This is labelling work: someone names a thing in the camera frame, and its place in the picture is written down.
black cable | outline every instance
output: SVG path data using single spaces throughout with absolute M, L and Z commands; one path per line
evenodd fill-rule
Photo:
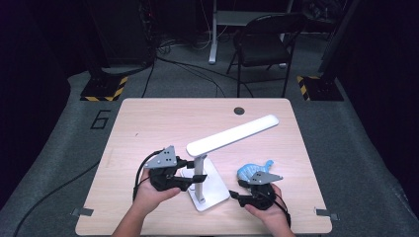
M 291 227 L 291 216 L 290 216 L 290 214 L 289 214 L 289 212 L 288 212 L 288 208 L 287 208 L 287 205 L 286 205 L 286 203 L 284 202 L 284 200 L 279 196 L 279 195 L 277 195 L 277 194 L 275 194 L 278 198 L 280 198 L 280 200 L 283 202 L 283 204 L 284 204 L 284 207 L 285 208 L 283 208 L 276 200 L 274 200 L 274 199 L 271 199 L 270 197 L 268 197 L 267 195 L 265 195 L 265 194 L 263 194 L 263 193 L 261 193 L 261 192 L 259 192 L 259 191 L 253 191 L 253 192 L 255 192 L 255 193 L 257 193 L 258 195 L 260 195 L 260 196 L 262 196 L 263 198 L 265 198 L 265 199 L 267 199 L 267 200 L 269 200 L 269 201 L 271 201 L 271 202 L 273 202 L 275 205 L 277 205 L 279 208 L 280 208 L 280 210 L 284 213 L 284 215 L 286 216 L 286 218 L 287 218 L 287 223 L 288 223 L 288 225 Z
M 121 73 L 108 73 L 108 74 L 111 74 L 113 76 L 119 76 L 119 77 L 127 77 L 127 76 L 130 76 L 132 74 L 141 72 L 141 71 L 147 69 L 150 66 L 148 63 L 142 63 L 142 64 L 143 65 L 141 65 L 140 68 L 132 69 L 130 71 L 125 71 L 125 72 L 121 72 Z
M 219 87 L 218 86 L 218 84 L 216 84 L 216 82 L 213 80 L 213 79 L 211 79 L 210 77 L 208 77 L 207 75 L 205 75 L 204 73 L 202 73 L 202 72 L 200 72 L 200 71 L 198 71 L 198 70 L 195 70 L 195 69 L 192 69 L 192 68 L 189 68 L 188 66 L 186 66 L 186 65 L 180 65 L 180 64 L 175 64 L 176 66 L 178 66 L 178 67 L 181 67 L 182 69 L 184 69 L 184 70 L 186 70 L 186 71 L 188 71 L 188 72 L 190 72 L 190 73 L 192 73 L 192 74 L 194 74 L 194 75 L 196 75 L 197 77 L 200 77 L 200 78 L 202 78 L 202 79 L 204 79 L 204 80 L 207 80 L 207 81 L 209 81 L 209 82 L 212 82 L 212 84 L 214 84 L 215 85 L 215 97 L 217 97 L 217 95 L 218 95 L 218 89 L 221 91 L 221 94 L 222 94 L 222 96 L 225 98 L 225 94 L 224 94 L 224 92 L 222 91 L 222 89 L 221 89 L 221 87 Z
M 180 64 L 180 65 L 186 65 L 186 66 L 196 67 L 196 68 L 199 68 L 199 69 L 202 69 L 202 70 L 205 70 L 205 71 L 208 71 L 208 72 L 211 72 L 211 73 L 217 74 L 217 75 L 219 75 L 219 76 L 223 76 L 223 77 L 226 77 L 226 78 L 229 78 L 229 79 L 232 79 L 232 80 L 237 81 L 237 79 L 236 79 L 236 78 L 234 78 L 234 77 L 227 76 L 227 75 L 225 75 L 225 74 L 222 74 L 222 73 L 219 73 L 219 72 L 216 72 L 216 71 L 212 71 L 212 70 L 210 70 L 210 69 L 207 69 L 207 68 L 204 68 L 204 67 L 201 67 L 201 66 L 197 66 L 197 65 L 194 65 L 194 64 L 189 64 L 189 63 L 185 63 L 185 62 L 173 61 L 173 60 L 169 60 L 169 59 L 161 58 L 161 57 L 159 57 L 159 56 L 156 56 L 156 59 L 159 59 L 159 60 L 164 61 L 164 62 L 173 63 L 173 64 Z M 247 91 L 250 93 L 251 97 L 252 97 L 252 98 L 254 98 L 253 93 L 252 93 L 252 91 L 250 91 L 249 87 L 248 87 L 245 83 L 243 83 L 243 85 L 246 87 L 246 89 L 247 89 Z
M 157 31 L 159 31 L 159 32 L 155 33 L 155 36 L 153 36 L 154 40 L 157 40 L 157 38 L 161 37 L 163 34 L 168 34 L 168 35 L 171 35 L 178 40 L 184 41 L 185 43 L 187 43 L 189 45 L 194 45 L 194 43 L 190 39 L 187 39 L 187 38 L 183 37 L 182 35 L 179 35 L 176 32 L 171 31 L 164 24 L 161 24 L 161 21 L 159 20 L 160 17 L 158 16 L 158 13 L 157 12 L 152 12 L 151 11 L 151 9 L 152 9 L 151 6 L 150 6 L 150 9 L 144 9 L 144 7 L 141 7 L 141 9 L 145 10 L 145 11 L 148 10 L 148 12 L 151 13 L 150 15 L 147 16 L 149 18 L 148 20 L 149 20 L 150 25 L 152 24 L 152 26 L 150 28 L 152 28 L 152 29 L 155 28 L 155 29 L 157 29 Z
M 156 49 L 162 55 L 169 54 L 172 51 L 171 46 L 174 44 L 175 41 L 176 41 L 175 39 L 168 39 L 160 43 Z
M 21 229 L 21 227 L 22 227 L 23 223 L 25 222 L 25 220 L 32 213 L 32 211 L 34 211 L 34 209 L 37 208 L 45 199 L 49 198 L 51 195 L 53 195 L 57 191 L 61 190 L 65 186 L 69 185 L 70 183 L 74 182 L 75 180 L 79 179 L 80 177 L 82 177 L 83 175 L 85 175 L 87 172 L 91 171 L 93 168 L 95 168 L 97 165 L 99 165 L 99 163 L 100 163 L 100 160 L 98 162 L 96 162 L 93 166 L 89 167 L 87 170 L 85 170 L 84 172 L 82 172 L 81 174 L 77 175 L 73 179 L 71 179 L 71 180 L 67 181 L 66 183 L 62 184 L 61 186 L 59 186 L 55 190 L 49 192 L 49 194 L 47 194 L 46 196 L 44 196 L 43 198 L 41 198 L 37 203 L 35 203 L 31 207 L 31 209 L 29 209 L 26 212 L 26 214 L 24 215 L 24 217 L 21 219 L 21 221 L 19 222 L 18 226 L 16 227 L 16 230 L 15 230 L 15 233 L 13 234 L 13 236 L 15 236 L 15 237 L 18 236 L 19 230 Z
M 138 191 L 138 187 L 139 185 L 141 185 L 142 182 L 144 182 L 145 180 L 149 179 L 150 177 L 144 179 L 141 182 L 139 181 L 139 174 L 141 173 L 142 168 L 144 167 L 145 163 L 153 156 L 159 154 L 160 152 L 162 152 L 163 150 L 157 150 L 154 151 L 153 153 L 149 154 L 147 157 L 145 157 L 145 159 L 141 162 L 141 165 L 139 165 L 138 170 L 136 171 L 136 175 L 135 175 L 135 184 L 133 186 L 133 194 L 132 194 L 132 201 L 135 200 L 136 197 L 136 192 Z

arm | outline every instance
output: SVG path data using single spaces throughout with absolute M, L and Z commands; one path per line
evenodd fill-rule
M 148 178 L 148 172 L 148 169 L 143 170 L 142 181 Z M 179 188 L 174 188 L 158 192 L 152 187 L 148 179 L 145 180 L 139 186 L 135 201 L 112 236 L 139 236 L 145 216 L 157 208 L 160 202 L 176 196 L 180 191 Z
M 282 196 L 280 188 L 278 188 L 274 184 L 272 184 L 272 188 L 278 196 Z M 281 201 L 279 197 L 277 197 L 276 202 L 284 207 L 284 203 Z M 276 205 L 272 205 L 266 210 L 260 210 L 250 204 L 246 204 L 244 208 L 246 208 L 246 210 L 249 211 L 252 215 L 261 219 L 264 225 L 269 229 L 269 231 L 271 231 L 274 237 L 295 236 L 291 231 L 290 227 L 288 226 L 287 218 L 284 212 Z

gray carpet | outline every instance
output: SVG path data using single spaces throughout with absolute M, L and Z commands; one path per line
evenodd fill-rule
M 341 218 L 333 221 L 332 232 L 324 236 L 419 236 L 418 219 L 410 211 L 403 190 L 385 168 L 339 82 L 344 102 L 307 102 L 301 95 L 295 78 L 318 75 L 325 46 L 324 37 L 318 35 L 302 35 L 298 39 L 286 94 L 293 105 L 326 206 Z M 224 73 L 233 52 L 231 40 L 219 43 L 216 65 L 208 64 L 209 51 L 209 47 L 172 46 L 170 53 L 159 56 Z M 234 80 L 196 71 L 193 67 L 187 69 L 157 60 L 144 97 L 235 97 Z M 273 68 L 268 74 L 281 70 Z M 37 201 L 100 160 L 121 102 L 125 98 L 141 97 L 150 71 L 147 68 L 129 76 L 115 102 L 79 101 L 89 74 L 68 79 L 71 95 L 55 130 L 0 211 L 1 236 L 13 236 L 18 223 Z M 235 72 L 233 69 L 230 75 L 235 76 Z M 249 70 L 248 75 L 254 78 L 259 74 Z M 249 88 L 254 97 L 276 98 L 281 94 L 283 81 L 251 84 Z M 250 97 L 244 87 L 242 97 Z M 106 126 L 91 129 L 99 111 L 109 111 L 101 112 L 102 117 L 108 118 Z M 77 236 L 74 231 L 77 217 L 70 212 L 83 206 L 96 168 L 45 198 L 23 223 L 18 236 Z

lamp base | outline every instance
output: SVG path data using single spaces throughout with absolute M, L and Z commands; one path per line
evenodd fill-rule
M 194 169 L 182 169 L 181 175 L 183 177 L 192 178 L 195 174 Z M 204 175 L 207 175 L 206 180 L 203 182 L 203 196 L 205 201 L 198 201 L 195 194 L 195 185 L 192 184 L 188 188 L 188 193 L 194 202 L 197 211 L 206 210 L 228 198 L 230 198 L 230 192 L 227 186 L 213 165 L 212 161 L 208 158 L 204 160 Z

table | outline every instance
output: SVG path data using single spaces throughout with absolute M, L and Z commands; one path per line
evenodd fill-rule
M 234 109 L 244 109 L 239 116 Z M 318 187 L 290 101 L 287 99 L 126 99 L 123 101 L 101 163 L 84 204 L 79 235 L 110 235 L 131 205 L 135 174 L 150 153 L 174 145 L 182 159 L 192 160 L 188 143 L 272 114 L 280 123 L 209 154 L 226 186 L 242 195 L 236 171 L 247 163 L 274 161 L 270 173 L 293 219 L 294 233 L 328 233 L 330 218 L 314 209 L 326 206 Z M 257 235 L 269 233 L 259 219 L 229 198 L 197 211 L 187 192 L 162 202 L 144 222 L 142 235 Z
M 289 0 L 286 12 L 289 13 L 293 6 L 293 0 Z M 241 12 L 241 11 L 218 11 L 216 0 L 213 0 L 212 10 L 212 43 L 209 52 L 209 64 L 215 64 L 217 50 L 216 26 L 246 26 L 247 23 L 258 17 L 274 14 L 275 12 Z

